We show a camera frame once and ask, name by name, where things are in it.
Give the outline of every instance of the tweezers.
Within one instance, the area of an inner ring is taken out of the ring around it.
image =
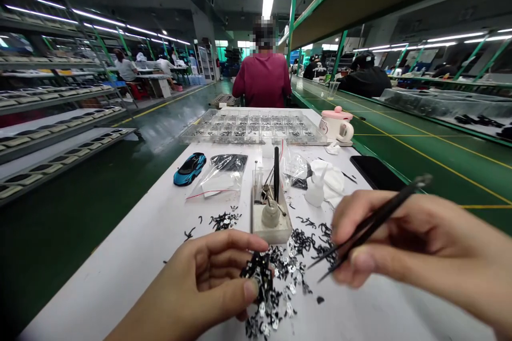
[[[423,188],[425,185],[429,184],[432,180],[432,176],[424,175],[420,177],[416,177],[416,179],[411,182],[409,185],[404,187],[400,192],[387,201],[384,205],[374,211],[369,217],[362,220],[359,225],[354,230],[354,233],[350,238],[340,245],[336,245],[325,252],[318,260],[312,263],[308,269],[311,269],[313,266],[318,264],[320,261],[338,251],[340,248],[347,245],[352,241],[352,244],[348,247],[348,249],[338,258],[338,261],[328,269],[327,273],[325,273],[322,278],[318,280],[318,282],[322,282],[329,274],[334,272],[337,268],[344,263],[350,251],[362,244],[364,244],[375,231],[384,223],[387,219],[391,217],[391,215],[402,205],[410,195],[415,193],[416,188]]]

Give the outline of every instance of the toy car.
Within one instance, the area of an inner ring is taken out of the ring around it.
[[[199,152],[194,153],[174,173],[174,185],[186,186],[192,184],[192,181],[201,173],[205,164],[206,156]]]

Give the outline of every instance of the clear plastic bag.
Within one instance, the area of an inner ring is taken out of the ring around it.
[[[213,156],[187,201],[211,199],[223,192],[239,194],[246,163],[246,155]]]
[[[313,174],[308,161],[300,154],[290,150],[285,140],[281,145],[279,172],[281,173],[283,191],[286,192],[291,186],[308,189],[306,179]]]

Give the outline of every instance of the red stool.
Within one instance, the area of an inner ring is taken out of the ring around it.
[[[130,87],[134,99],[142,100],[144,98],[150,98],[148,92],[142,88],[139,83],[126,82],[126,85]]]

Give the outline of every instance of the smartphone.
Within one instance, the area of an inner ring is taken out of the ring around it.
[[[406,185],[377,157],[352,156],[350,162],[373,189],[398,192]]]

